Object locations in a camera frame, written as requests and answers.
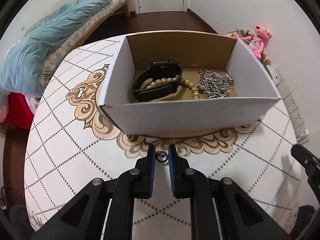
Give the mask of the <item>patterned white tablecloth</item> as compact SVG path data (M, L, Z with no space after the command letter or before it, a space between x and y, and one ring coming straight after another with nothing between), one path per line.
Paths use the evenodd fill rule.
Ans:
M240 40L156 31L75 48L29 133L33 239L289 239L295 142Z

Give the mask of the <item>white power strip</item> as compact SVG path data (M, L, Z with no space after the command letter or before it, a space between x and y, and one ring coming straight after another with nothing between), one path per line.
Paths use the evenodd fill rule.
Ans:
M281 75L277 67L267 66L267 71L269 72L271 79L275 86L277 87L281 99L285 105L285 108L289 114L289 117L292 122L293 129L295 130L295 135L299 135L305 129L308 129L305 125L305 121L302 113L300 112L299 106L293 96L292 90L289 85L286 83L286 80ZM297 141L299 144L305 144L309 141L309 135L304 139Z

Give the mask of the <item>black smart watch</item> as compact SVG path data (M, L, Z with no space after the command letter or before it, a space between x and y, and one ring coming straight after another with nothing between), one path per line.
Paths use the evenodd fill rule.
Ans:
M177 92L182 81L182 67L173 60L155 61L132 85L139 102L161 99Z

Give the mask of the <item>dark fuzzy chair cushion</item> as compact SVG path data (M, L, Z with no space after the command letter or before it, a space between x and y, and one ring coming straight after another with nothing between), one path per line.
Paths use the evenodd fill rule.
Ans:
M31 227L25 205L13 205L9 210L9 220L21 239L31 239L34 230Z

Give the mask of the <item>red cloth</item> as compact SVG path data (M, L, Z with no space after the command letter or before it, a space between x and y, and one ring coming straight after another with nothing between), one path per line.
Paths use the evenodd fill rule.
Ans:
M34 114L22 94L10 93L1 107L1 124L10 127L30 129Z

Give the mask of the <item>white cardboard box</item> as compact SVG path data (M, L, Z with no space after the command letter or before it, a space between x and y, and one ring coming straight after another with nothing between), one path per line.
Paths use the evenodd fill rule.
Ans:
M102 112L125 134L182 137L250 125L280 98L248 46L198 31L123 35L97 93ZM137 101L132 85L155 61L182 67L176 93Z

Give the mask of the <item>pink panther plush toy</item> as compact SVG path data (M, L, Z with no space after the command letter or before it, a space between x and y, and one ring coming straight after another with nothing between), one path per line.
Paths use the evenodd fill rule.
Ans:
M255 26L254 32L255 34L253 36L235 36L234 38L242 41L250 41L250 43L248 44L249 49L251 50L254 56L256 56L258 59L261 59L261 54L264 51L264 48L267 46L268 41L271 39L272 34L266 28L259 25Z

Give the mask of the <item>white charger plug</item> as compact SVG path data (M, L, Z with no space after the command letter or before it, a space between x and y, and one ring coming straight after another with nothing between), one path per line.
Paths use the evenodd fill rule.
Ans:
M307 137L309 135L309 130L305 129L302 133L300 133L299 135L297 135L296 140L300 141L302 139L304 139L305 137Z

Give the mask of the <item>light blue duvet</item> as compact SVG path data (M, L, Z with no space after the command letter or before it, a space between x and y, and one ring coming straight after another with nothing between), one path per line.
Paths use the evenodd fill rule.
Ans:
M102 12L125 0L73 0L37 21L8 50L1 70L1 101L10 93L40 98L63 58Z

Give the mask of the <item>bed with checkered mattress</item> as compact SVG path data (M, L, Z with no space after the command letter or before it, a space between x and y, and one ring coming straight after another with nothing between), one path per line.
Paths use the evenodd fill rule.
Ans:
M78 30L65 40L55 51L46 56L44 68L39 75L40 85L43 89L48 86L54 72L63 59L73 49L78 48L91 36L108 17L116 12L124 12L126 17L130 17L127 0L112 0L107 6L93 14Z

